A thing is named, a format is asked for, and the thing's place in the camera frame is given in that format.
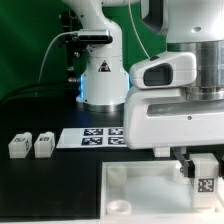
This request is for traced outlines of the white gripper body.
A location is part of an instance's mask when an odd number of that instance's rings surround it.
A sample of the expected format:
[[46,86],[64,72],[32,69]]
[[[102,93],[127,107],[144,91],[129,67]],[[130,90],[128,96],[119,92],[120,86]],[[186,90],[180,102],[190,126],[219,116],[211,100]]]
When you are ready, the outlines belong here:
[[124,140],[130,149],[224,144],[224,100],[188,101],[182,88],[132,87]]

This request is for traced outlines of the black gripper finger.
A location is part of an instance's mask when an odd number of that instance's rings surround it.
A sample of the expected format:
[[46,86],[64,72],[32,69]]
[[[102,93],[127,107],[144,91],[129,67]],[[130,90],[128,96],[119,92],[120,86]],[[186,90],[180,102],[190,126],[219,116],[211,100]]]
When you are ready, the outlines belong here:
[[175,147],[173,149],[173,153],[176,159],[181,164],[181,171],[183,176],[186,178],[194,178],[195,177],[195,165],[192,160],[187,160],[183,154],[183,148]]

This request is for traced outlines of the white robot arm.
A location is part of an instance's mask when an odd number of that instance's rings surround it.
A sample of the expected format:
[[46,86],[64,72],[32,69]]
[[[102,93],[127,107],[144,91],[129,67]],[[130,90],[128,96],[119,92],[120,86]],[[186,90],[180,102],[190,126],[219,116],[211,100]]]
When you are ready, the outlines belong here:
[[[183,148],[224,144],[224,0],[63,0],[83,26],[89,59],[78,102],[124,108],[131,149],[173,150],[188,178],[223,176],[224,162],[186,159]],[[141,5],[141,18],[166,38],[166,50],[125,70],[122,31],[102,9]]]

